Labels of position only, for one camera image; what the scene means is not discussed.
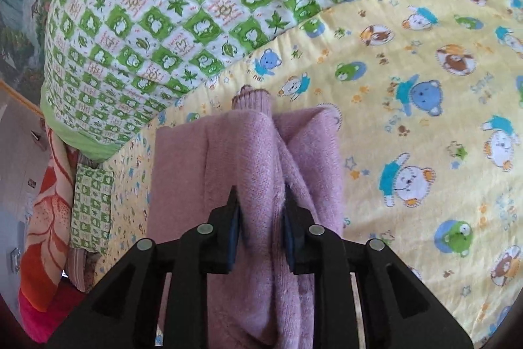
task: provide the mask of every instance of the sweater cuff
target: sweater cuff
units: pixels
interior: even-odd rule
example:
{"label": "sweater cuff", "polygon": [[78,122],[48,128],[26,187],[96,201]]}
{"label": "sweater cuff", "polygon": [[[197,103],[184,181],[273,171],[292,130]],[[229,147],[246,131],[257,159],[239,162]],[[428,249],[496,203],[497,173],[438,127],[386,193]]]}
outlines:
{"label": "sweater cuff", "polygon": [[271,117],[273,103],[270,94],[265,89],[253,89],[246,84],[240,93],[232,99],[232,109],[256,110]]}

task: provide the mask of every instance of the paw print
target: paw print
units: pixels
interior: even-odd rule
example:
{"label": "paw print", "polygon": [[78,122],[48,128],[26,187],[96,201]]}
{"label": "paw print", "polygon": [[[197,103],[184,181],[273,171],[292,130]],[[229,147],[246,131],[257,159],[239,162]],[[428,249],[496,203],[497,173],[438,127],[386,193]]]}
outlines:
{"label": "paw print", "polygon": [[480,217],[480,222],[478,224],[480,229],[484,229],[487,226],[487,218],[485,216]]}
{"label": "paw print", "polygon": [[380,58],[380,65],[384,66],[385,64],[389,63],[389,60],[385,57],[384,53],[376,55],[376,58]]}
{"label": "paw print", "polygon": [[399,136],[407,136],[411,131],[407,129],[405,126],[401,125],[397,128],[398,135]]}

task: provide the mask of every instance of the pillow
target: pillow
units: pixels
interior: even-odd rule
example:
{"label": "pillow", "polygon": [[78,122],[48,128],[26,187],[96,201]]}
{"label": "pillow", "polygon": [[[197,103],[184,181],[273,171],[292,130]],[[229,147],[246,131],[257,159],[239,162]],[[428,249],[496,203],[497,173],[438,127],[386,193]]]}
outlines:
{"label": "pillow", "polygon": [[71,221],[71,247],[106,254],[111,230],[113,173],[79,165]]}
{"label": "pillow", "polygon": [[85,293],[85,259],[87,251],[85,249],[69,249],[67,253],[67,262],[65,263],[65,274],[69,281],[82,293]]}

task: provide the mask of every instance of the metal screw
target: metal screw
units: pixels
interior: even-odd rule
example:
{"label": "metal screw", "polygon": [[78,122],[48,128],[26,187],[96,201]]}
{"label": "metal screw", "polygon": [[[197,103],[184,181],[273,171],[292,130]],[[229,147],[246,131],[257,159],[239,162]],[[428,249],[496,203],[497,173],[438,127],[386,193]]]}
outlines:
{"label": "metal screw", "polygon": [[143,238],[140,241],[138,241],[137,247],[138,250],[147,251],[153,246],[152,240],[148,238]]}
{"label": "metal screw", "polygon": [[213,231],[213,227],[210,223],[203,223],[202,225],[199,225],[196,229],[200,234],[206,236],[207,234],[210,234]]}
{"label": "metal screw", "polygon": [[325,232],[325,228],[323,228],[321,225],[311,225],[309,226],[309,232],[313,236],[320,236]]}
{"label": "metal screw", "polygon": [[385,243],[377,238],[373,238],[370,241],[369,246],[371,249],[376,250],[377,252],[385,249]]}

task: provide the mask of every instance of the star print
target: star print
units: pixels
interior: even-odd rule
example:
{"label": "star print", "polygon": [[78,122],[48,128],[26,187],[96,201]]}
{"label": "star print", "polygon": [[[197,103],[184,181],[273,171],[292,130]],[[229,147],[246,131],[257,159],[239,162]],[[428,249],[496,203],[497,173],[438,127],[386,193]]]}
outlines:
{"label": "star print", "polygon": [[349,170],[352,170],[356,167],[356,162],[354,161],[354,157],[345,159],[345,167]]}
{"label": "star print", "polygon": [[465,148],[463,148],[462,146],[456,150],[456,157],[459,157],[462,160],[465,160],[467,154],[468,153],[465,151]]}
{"label": "star print", "polygon": [[466,286],[461,291],[461,296],[467,297],[467,296],[469,296],[470,293],[472,293],[472,290],[470,289],[470,286]]}

